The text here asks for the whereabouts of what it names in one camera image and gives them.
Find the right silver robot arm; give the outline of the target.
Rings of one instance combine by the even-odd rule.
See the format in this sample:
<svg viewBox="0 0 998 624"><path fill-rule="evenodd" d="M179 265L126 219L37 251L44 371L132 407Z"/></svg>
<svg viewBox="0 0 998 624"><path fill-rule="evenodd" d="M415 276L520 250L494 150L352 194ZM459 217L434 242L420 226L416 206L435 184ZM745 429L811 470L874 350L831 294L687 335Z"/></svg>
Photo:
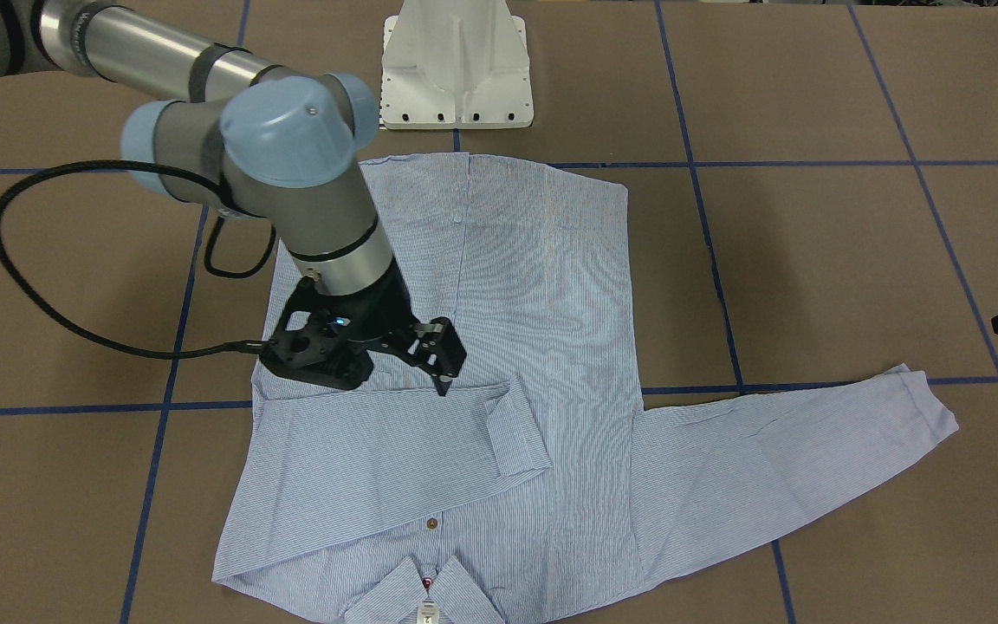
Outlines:
<svg viewBox="0 0 998 624"><path fill-rule="evenodd" d="M121 158L48 167L0 195L0 265L44 315L84 340L154 360L256 355L285 380L353 390L373 353L423 371L439 395L466 348L447 317L413 315L399 261L365 181L358 150L373 141L378 106L350 74L309 76L162 23L115 1L0 1L1 76L62 71L135 88L152 101L121 134ZM80 327L40 296L3 240L5 210L40 183L84 172L128 172L139 185L272 225L298 271L269 336L198 350L132 347Z"/></svg>

